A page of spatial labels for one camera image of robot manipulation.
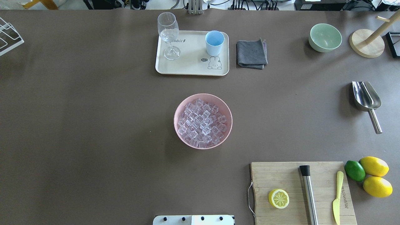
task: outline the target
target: yellow lemon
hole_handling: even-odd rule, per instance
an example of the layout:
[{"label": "yellow lemon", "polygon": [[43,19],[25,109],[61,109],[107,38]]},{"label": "yellow lemon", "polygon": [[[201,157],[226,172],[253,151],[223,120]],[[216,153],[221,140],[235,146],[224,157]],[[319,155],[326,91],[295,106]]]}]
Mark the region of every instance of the yellow lemon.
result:
[{"label": "yellow lemon", "polygon": [[381,177],[368,177],[362,187],[368,194],[378,198],[387,197],[393,192],[390,182]]},{"label": "yellow lemon", "polygon": [[271,205],[278,209],[284,209],[289,204],[289,195],[282,189],[274,189],[268,194]]},{"label": "yellow lemon", "polygon": [[365,173],[376,177],[383,177],[389,171],[389,166],[385,161],[372,156],[360,159],[360,164],[364,168]]}]

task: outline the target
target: glass base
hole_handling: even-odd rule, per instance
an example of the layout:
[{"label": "glass base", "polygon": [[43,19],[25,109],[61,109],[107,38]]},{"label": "glass base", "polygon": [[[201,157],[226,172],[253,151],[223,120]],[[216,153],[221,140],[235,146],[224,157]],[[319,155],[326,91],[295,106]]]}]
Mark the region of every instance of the glass base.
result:
[{"label": "glass base", "polygon": [[173,46],[172,49],[167,48],[164,52],[164,56],[169,60],[175,60],[180,56],[180,49],[178,49],[178,47],[175,46]]}]

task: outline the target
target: lemon slice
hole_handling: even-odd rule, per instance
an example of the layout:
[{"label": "lemon slice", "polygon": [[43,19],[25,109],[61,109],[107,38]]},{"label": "lemon slice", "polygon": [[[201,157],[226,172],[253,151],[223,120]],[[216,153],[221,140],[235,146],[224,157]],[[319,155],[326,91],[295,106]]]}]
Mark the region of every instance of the lemon slice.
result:
[{"label": "lemon slice", "polygon": [[271,205],[278,209],[284,209],[289,205],[289,195],[282,189],[274,189],[268,194]]}]

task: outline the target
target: metal scoop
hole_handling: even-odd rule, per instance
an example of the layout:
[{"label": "metal scoop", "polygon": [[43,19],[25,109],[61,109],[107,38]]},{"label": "metal scoop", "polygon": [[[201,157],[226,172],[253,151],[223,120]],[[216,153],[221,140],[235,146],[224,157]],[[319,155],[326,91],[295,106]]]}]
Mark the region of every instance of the metal scoop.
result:
[{"label": "metal scoop", "polygon": [[353,91],[356,106],[362,111],[368,111],[372,125],[375,128],[375,133],[382,134],[382,128],[374,111],[374,109],[382,105],[382,102],[375,89],[369,82],[353,81]]}]

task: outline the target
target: black electronic box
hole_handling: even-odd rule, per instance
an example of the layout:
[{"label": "black electronic box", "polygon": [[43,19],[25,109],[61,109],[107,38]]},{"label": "black electronic box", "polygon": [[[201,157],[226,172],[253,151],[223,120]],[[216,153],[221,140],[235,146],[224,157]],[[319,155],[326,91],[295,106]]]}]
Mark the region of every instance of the black electronic box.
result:
[{"label": "black electronic box", "polygon": [[320,0],[310,2],[306,0],[295,0],[294,7],[301,11],[340,11],[348,0]]}]

